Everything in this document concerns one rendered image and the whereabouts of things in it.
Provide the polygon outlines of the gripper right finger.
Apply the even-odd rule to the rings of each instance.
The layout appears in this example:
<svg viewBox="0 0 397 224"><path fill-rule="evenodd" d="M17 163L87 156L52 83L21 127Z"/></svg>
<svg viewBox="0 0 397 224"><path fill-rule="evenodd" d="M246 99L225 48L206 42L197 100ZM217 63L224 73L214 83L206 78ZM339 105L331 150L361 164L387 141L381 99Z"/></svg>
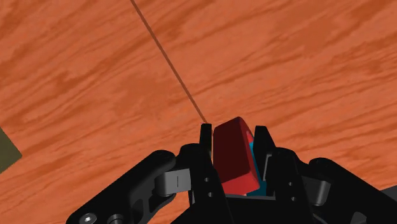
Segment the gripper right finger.
<svg viewBox="0 0 397 224"><path fill-rule="evenodd" d="M265 126L254 131L253 152L267 193L275 195L281 219L289 224L397 224L397 200L328 158L308 164L277 147Z"/></svg>

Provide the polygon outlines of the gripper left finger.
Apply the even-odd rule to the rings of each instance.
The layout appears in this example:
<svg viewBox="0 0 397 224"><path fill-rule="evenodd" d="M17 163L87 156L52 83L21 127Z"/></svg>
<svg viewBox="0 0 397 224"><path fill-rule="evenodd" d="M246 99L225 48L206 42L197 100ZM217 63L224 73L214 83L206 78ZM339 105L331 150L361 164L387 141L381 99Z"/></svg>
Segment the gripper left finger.
<svg viewBox="0 0 397 224"><path fill-rule="evenodd" d="M233 224L218 173L211 161L211 125L200 141L175 155L157 150L75 210L66 224L148 224L181 192L190 206L171 224Z"/></svg>

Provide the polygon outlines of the olive green flat object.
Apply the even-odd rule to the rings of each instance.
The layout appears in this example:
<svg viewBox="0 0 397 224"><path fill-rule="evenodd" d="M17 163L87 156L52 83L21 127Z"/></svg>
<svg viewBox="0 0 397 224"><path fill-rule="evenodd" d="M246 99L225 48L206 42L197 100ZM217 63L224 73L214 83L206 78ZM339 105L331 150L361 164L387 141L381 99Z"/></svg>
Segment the olive green flat object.
<svg viewBox="0 0 397 224"><path fill-rule="evenodd" d="M2 128L0 128L0 173L7 170L7 168L21 158L21 152L13 144Z"/></svg>

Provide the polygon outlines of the red and blue block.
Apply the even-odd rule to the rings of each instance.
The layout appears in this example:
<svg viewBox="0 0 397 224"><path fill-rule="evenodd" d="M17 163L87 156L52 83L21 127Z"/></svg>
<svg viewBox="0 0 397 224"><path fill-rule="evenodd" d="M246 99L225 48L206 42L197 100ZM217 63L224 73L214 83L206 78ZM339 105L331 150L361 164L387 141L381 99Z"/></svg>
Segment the red and blue block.
<svg viewBox="0 0 397 224"><path fill-rule="evenodd" d="M226 194L266 194L266 183L259 177L253 156L253 143L252 132L239 116L214 128L213 166Z"/></svg>

